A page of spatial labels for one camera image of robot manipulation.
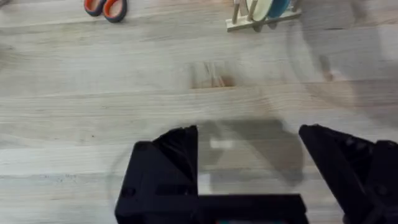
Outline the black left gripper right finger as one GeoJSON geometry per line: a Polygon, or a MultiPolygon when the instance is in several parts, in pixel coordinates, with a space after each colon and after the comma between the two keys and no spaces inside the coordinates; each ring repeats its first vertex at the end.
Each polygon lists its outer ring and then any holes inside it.
{"type": "Polygon", "coordinates": [[[397,143],[368,141],[319,124],[299,136],[348,224],[397,224],[397,143]]]}

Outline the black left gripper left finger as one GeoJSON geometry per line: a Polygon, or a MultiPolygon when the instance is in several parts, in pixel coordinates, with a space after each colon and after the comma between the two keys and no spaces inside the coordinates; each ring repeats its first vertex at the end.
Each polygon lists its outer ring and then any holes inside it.
{"type": "Polygon", "coordinates": [[[114,210],[118,223],[197,223],[198,130],[135,143],[114,210]]]}

